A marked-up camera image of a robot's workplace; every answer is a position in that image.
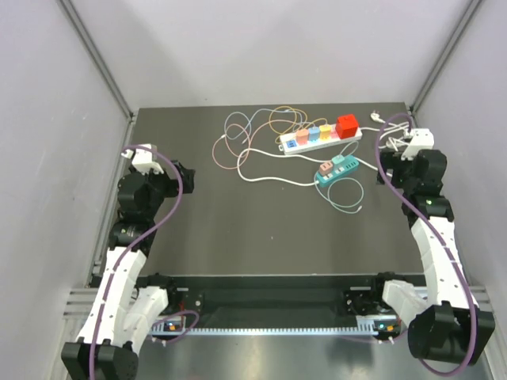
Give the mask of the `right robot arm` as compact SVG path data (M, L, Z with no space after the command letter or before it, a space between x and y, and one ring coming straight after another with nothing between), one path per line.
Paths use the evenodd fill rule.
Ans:
M448 160L439 150L422 149L412 158L400 151L377 150L377 181L402 201L410 232L423 264L426 293L389 279L370 293L372 308L392 309L408 330L411 355L467 365L475 364L495 330L494 316L481 310L464 278L455 241L455 218L441 195Z

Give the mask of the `mint charger plug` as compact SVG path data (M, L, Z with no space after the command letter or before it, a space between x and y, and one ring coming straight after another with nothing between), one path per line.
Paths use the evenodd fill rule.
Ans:
M332 163L335 169L342 167L345 164L345 157L339 154L332 158Z

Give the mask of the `pink charger plug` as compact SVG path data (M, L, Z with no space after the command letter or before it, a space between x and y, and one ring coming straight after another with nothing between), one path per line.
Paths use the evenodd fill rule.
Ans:
M322 177L325 177L328 174L330 174L333 171L333 169L334 169L333 162L325 161L319 166L318 172Z

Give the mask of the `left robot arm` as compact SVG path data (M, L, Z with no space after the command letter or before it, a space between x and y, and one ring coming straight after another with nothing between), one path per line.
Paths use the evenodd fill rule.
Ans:
M167 198L193 192L195 172L173 161L172 179L157 163L132 164L118 182L117 218L109 231L105 270L91 311L61 359L72 379L133 379L139 352L156 329L186 333L187 312L174 280L142 277L159 226L154 217Z

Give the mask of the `red cube plug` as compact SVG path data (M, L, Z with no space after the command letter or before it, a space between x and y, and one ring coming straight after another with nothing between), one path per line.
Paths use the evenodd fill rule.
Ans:
M336 123L336 132L340 139L349 139L356 135L359 123L353 114L339 116Z

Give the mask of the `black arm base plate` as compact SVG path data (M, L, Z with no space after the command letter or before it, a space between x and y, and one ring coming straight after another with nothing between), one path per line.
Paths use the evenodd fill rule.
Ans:
M195 310L200 315L228 309L309 309L328 307L337 314L364 315L383 308L388 280L425 285L420 275L380 272L369 275L183 275L155 273L136 280L135 289L160 287L168 294L164 310Z

